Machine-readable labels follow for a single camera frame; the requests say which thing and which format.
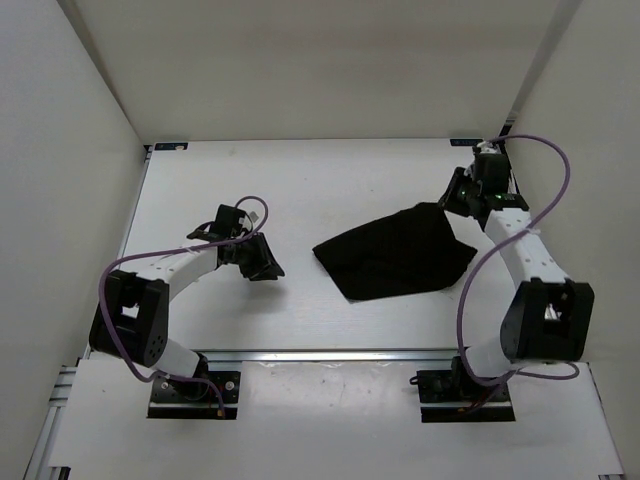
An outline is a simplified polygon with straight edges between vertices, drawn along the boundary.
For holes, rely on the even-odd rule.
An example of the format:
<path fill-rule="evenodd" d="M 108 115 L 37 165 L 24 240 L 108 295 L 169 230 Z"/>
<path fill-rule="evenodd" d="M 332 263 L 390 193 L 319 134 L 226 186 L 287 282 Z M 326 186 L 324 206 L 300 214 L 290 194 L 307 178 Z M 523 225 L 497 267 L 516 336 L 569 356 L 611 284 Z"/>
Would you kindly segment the black skirt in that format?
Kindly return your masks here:
<path fill-rule="evenodd" d="M 458 240 L 444 211 L 421 202 L 312 249 L 349 301 L 429 293 L 455 285 L 477 254 Z"/>

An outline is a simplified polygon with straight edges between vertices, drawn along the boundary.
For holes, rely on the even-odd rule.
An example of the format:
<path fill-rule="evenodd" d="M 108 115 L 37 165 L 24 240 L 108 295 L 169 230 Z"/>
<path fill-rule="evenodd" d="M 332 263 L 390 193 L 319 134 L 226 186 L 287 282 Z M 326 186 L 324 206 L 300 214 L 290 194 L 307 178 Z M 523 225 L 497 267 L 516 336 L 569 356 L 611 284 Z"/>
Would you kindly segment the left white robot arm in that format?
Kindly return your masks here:
<path fill-rule="evenodd" d="M 175 377 L 175 388 L 188 400 L 206 395 L 210 377 L 196 352 L 169 338 L 170 302 L 201 277 L 223 265 L 236 265 L 249 281 L 276 280 L 284 270 L 275 260 L 262 233 L 230 244 L 248 230 L 211 233 L 205 226 L 187 236 L 177 254 L 163 255 L 139 272 L 114 270 L 105 280 L 104 296 L 111 322 L 96 310 L 90 330 L 92 349 L 120 355 L 111 336 L 116 333 L 132 363 Z"/>

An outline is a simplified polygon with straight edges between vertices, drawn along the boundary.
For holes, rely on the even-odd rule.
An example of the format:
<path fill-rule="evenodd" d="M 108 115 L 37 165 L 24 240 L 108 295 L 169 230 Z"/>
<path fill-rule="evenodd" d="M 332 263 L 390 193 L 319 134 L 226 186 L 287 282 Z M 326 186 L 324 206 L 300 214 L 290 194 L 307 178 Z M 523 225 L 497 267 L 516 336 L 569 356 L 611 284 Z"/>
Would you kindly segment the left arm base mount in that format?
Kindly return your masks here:
<path fill-rule="evenodd" d="M 221 394 L 222 406 L 209 384 L 156 379 L 151 387 L 147 417 L 170 420 L 236 420 L 241 372 L 214 370 L 205 365 L 202 356 L 197 373 L 216 386 Z"/>

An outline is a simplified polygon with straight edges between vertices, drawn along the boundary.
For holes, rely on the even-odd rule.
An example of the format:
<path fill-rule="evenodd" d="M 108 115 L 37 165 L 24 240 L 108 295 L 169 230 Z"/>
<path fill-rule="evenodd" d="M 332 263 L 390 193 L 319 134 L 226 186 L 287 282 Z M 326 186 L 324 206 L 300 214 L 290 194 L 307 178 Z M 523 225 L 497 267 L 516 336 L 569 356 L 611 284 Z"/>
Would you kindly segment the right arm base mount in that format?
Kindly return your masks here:
<path fill-rule="evenodd" d="M 506 384 L 483 386 L 471 379 L 458 355 L 448 369 L 422 369 L 409 379 L 417 388 L 421 422 L 504 423 L 515 413 Z"/>

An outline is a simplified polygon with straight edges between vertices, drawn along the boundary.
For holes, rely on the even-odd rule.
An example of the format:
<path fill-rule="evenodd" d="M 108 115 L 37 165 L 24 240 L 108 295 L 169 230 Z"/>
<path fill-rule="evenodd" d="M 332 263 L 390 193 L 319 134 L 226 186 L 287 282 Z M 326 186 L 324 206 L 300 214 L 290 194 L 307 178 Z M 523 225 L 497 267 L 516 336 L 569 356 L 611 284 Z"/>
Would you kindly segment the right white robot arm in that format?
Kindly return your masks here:
<path fill-rule="evenodd" d="M 572 280 L 555 262 L 523 197 L 507 188 L 507 181 L 500 180 L 483 191 L 469 170 L 458 167 L 438 202 L 442 209 L 478 222 L 494 245 L 477 265 L 483 267 L 493 255 L 500 255 L 515 288 L 498 333 L 484 343 L 465 344 L 464 310 L 457 310 L 463 366 L 450 373 L 449 387 L 464 400 L 513 374 L 528 375 L 531 366 L 579 361 L 589 330 L 592 287 Z"/>

